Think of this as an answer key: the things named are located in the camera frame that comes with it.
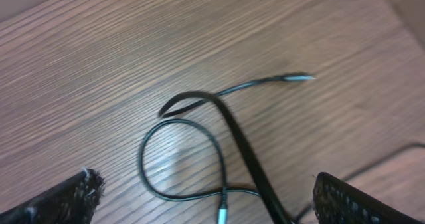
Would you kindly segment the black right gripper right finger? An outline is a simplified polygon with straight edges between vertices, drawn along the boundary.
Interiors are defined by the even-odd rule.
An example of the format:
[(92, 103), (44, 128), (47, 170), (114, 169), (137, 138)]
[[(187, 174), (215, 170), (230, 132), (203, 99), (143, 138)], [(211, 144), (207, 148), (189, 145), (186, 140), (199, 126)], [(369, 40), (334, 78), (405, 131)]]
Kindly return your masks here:
[(320, 224), (422, 224), (325, 172), (316, 179), (313, 208)]

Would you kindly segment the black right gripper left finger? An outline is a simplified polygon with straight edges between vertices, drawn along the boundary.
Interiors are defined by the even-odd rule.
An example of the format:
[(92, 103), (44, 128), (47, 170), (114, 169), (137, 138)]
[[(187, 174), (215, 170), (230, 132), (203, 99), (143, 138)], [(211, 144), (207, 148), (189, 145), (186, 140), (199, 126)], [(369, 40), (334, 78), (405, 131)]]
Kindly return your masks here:
[(100, 172), (83, 169), (1, 214), (1, 224), (90, 224), (104, 194)]

